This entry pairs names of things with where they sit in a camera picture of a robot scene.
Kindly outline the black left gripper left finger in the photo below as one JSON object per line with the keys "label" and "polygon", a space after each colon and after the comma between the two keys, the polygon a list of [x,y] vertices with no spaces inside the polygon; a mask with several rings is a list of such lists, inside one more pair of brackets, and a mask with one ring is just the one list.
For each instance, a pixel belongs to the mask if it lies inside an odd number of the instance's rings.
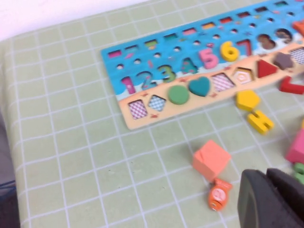
{"label": "black left gripper left finger", "polygon": [[242,172],[237,201],[242,228],[274,228],[273,222],[282,203],[271,180],[259,170]]}

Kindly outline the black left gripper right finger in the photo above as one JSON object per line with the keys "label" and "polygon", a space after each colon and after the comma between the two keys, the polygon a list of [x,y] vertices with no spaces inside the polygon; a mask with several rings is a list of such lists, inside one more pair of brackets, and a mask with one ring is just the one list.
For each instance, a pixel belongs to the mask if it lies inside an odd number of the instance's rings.
{"label": "black left gripper right finger", "polygon": [[282,203],[273,227],[302,228],[304,226],[304,185],[279,169],[268,169],[266,176],[274,185],[275,193],[279,202]]}

